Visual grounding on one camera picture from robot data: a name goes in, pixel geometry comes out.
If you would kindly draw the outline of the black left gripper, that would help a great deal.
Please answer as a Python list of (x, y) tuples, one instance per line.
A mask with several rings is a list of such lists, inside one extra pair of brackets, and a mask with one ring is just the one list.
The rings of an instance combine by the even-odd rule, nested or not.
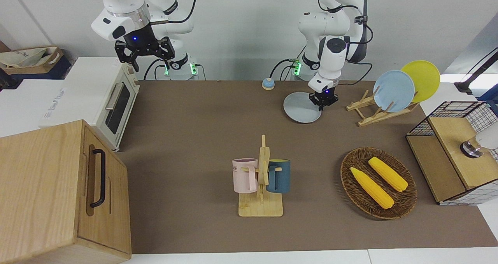
[(338, 95), (335, 94), (335, 89), (327, 89), (321, 93), (310, 93), (310, 101), (317, 106), (319, 112), (322, 112), (325, 107), (338, 101)]

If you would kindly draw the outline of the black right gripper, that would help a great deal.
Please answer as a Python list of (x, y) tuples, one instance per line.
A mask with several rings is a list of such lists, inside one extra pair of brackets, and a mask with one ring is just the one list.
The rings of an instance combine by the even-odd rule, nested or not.
[(151, 24), (123, 36), (125, 42), (115, 42), (114, 49), (121, 63), (130, 64), (135, 72), (139, 71), (136, 62), (138, 56), (155, 55), (163, 61), (170, 61), (175, 57), (175, 50), (169, 38), (157, 41)]

